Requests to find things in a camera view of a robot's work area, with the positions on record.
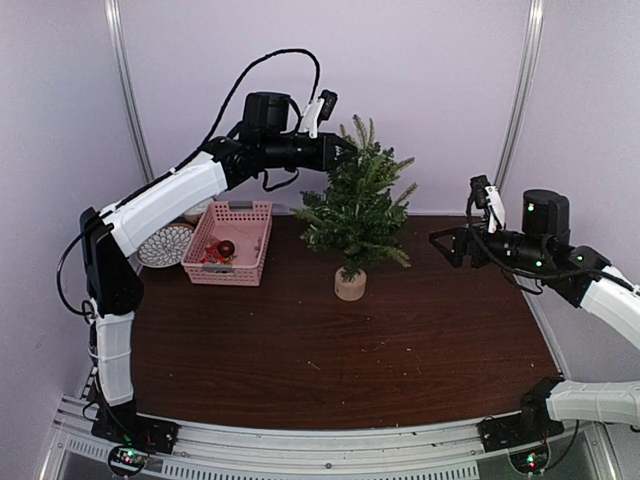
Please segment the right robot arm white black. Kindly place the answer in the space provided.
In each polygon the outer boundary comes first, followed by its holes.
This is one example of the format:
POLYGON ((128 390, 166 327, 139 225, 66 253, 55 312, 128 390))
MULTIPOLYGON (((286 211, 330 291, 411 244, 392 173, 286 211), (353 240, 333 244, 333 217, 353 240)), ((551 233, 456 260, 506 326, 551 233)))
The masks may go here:
MULTIPOLYGON (((471 188, 468 208, 483 217, 430 233, 430 243, 455 268, 469 257, 474 268, 494 264, 512 276, 555 291, 567 303, 639 344, 639 287, 609 259, 589 246, 570 243, 570 202, 557 192, 530 189, 523 194, 522 227, 509 230, 497 188, 481 182, 471 188)), ((551 421, 598 421, 639 427, 636 381, 584 383, 546 379, 522 399, 513 419, 519 440, 535 440, 551 421)))

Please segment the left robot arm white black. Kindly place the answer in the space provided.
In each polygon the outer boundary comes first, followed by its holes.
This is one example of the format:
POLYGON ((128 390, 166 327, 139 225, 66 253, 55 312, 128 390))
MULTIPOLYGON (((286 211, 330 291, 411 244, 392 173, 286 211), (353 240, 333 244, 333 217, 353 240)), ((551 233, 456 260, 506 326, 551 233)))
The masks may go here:
POLYGON ((89 300, 97 314, 99 390, 112 407, 103 420, 123 444, 137 442, 144 424, 123 404, 134 399, 131 330, 144 286, 129 259, 156 231, 196 204, 230 191, 268 169, 328 172, 355 154, 334 133, 318 127, 330 118, 336 93, 325 90, 288 131, 291 98, 255 92, 247 96, 242 120, 225 136, 208 137, 185 161, 128 197, 80 217, 89 300))

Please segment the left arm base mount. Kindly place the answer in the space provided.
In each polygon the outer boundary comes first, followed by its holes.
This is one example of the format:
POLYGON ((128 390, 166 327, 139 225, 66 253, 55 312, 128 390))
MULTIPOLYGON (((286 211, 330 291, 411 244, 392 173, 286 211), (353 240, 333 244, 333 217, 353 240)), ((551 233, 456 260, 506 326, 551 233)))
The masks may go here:
POLYGON ((156 454, 171 454, 179 426, 137 414, 116 414, 106 407, 98 410, 91 428, 94 437, 113 443, 106 463, 113 474, 130 478, 140 474, 156 454))

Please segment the small green christmas tree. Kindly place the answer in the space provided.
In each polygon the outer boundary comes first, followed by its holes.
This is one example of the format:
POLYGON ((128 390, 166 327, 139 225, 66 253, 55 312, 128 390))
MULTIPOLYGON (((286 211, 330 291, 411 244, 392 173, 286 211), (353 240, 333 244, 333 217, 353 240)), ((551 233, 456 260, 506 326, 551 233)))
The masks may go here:
POLYGON ((376 140, 373 121, 352 117, 355 132, 340 127, 340 137, 350 134, 357 142, 355 156, 328 174, 321 192, 303 191, 295 218, 307 223, 301 239, 314 252, 336 251, 341 266, 334 275, 334 294, 342 301, 360 300, 366 290, 366 269, 385 261, 404 268, 410 257, 400 237, 408 220, 409 197, 418 184, 411 183, 397 197, 392 188, 415 162, 398 160, 392 147, 376 140))

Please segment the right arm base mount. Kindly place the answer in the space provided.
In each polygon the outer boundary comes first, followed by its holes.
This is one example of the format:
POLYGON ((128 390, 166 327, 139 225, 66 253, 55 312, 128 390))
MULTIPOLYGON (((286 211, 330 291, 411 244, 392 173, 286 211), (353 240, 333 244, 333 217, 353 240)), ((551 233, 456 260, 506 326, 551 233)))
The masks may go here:
POLYGON ((485 417, 477 429, 486 453, 505 451, 511 467, 529 477, 551 466, 549 440, 565 430, 562 422, 536 425, 524 420, 522 414, 485 417))

